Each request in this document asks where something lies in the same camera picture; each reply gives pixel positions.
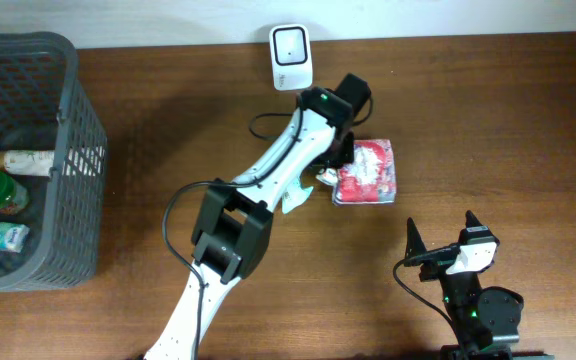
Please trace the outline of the orange pocket tissue pack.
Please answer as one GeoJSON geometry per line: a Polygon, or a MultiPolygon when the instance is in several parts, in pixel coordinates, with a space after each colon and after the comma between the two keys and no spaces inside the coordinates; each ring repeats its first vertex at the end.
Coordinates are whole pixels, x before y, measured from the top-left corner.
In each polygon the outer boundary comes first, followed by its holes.
{"type": "Polygon", "coordinates": [[[327,186],[334,187],[338,183],[338,171],[334,168],[321,169],[316,179],[327,186]]]}

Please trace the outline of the red purple tissue pack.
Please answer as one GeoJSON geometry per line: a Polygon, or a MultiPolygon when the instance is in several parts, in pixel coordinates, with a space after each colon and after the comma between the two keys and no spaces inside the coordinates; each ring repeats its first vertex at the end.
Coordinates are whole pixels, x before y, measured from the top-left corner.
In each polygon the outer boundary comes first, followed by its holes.
{"type": "Polygon", "coordinates": [[[337,171],[336,205],[390,204],[397,194],[394,152],[388,139],[357,140],[354,161],[337,171]]]}

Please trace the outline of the teal wet wipes pouch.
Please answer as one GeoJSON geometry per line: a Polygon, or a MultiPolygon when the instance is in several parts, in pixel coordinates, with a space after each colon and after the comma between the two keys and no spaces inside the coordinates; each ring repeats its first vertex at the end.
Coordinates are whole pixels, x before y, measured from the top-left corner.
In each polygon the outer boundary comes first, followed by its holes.
{"type": "Polygon", "coordinates": [[[313,186],[303,187],[301,179],[295,178],[286,188],[282,196],[282,213],[288,214],[303,205],[314,190],[313,186]]]}

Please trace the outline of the white bamboo print tube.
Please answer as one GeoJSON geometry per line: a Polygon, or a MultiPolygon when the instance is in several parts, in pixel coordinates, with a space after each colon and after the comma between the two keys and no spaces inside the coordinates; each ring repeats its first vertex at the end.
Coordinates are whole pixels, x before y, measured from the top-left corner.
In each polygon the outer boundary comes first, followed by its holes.
{"type": "MultiPolygon", "coordinates": [[[[104,150],[101,147],[70,149],[61,167],[64,176],[96,177],[102,174],[104,150]]],[[[11,175],[51,177],[55,164],[52,150],[0,151],[0,171],[11,175]]]]}

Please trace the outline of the teal pocket tissue pack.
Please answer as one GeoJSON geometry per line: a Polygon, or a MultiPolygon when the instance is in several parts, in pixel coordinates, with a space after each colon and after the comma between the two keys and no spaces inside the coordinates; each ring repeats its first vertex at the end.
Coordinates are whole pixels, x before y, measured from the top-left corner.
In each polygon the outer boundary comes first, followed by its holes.
{"type": "Polygon", "coordinates": [[[20,253],[29,232],[26,225],[0,222],[0,251],[20,253]]]}

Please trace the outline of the green lid glass jar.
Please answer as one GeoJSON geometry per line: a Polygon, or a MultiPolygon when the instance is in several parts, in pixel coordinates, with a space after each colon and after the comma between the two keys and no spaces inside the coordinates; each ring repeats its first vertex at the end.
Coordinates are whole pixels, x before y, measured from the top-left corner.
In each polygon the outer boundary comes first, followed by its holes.
{"type": "Polygon", "coordinates": [[[0,213],[15,215],[30,202],[28,190],[11,176],[0,171],[0,213]]]}

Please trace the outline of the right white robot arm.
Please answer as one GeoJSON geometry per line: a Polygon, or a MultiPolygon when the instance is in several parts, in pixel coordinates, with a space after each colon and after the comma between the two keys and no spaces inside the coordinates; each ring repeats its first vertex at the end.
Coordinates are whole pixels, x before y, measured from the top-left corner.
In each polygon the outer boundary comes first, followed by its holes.
{"type": "Polygon", "coordinates": [[[443,309],[410,289],[397,274],[397,284],[424,305],[436,311],[453,331],[457,344],[444,346],[441,359],[550,359],[543,352],[512,351],[518,343],[518,331],[524,298],[517,292],[498,286],[484,288],[479,275],[494,263],[499,239],[474,213],[465,213],[465,228],[455,243],[429,250],[413,219],[406,224],[407,243],[400,267],[418,267],[422,282],[437,281],[442,288],[443,309]]]}

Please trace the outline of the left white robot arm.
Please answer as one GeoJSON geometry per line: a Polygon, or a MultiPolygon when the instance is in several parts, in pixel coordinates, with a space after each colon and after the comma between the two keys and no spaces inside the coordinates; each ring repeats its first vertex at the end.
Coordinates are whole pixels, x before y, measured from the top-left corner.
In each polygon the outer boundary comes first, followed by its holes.
{"type": "Polygon", "coordinates": [[[289,185],[311,165],[339,168],[353,159],[353,126],[373,105],[368,83],[347,74],[336,89],[313,87],[296,96],[285,130],[246,171],[230,182],[201,182],[205,188],[191,243],[185,289],[145,360],[186,360],[199,347],[219,307],[263,259],[274,210],[289,185]]]}

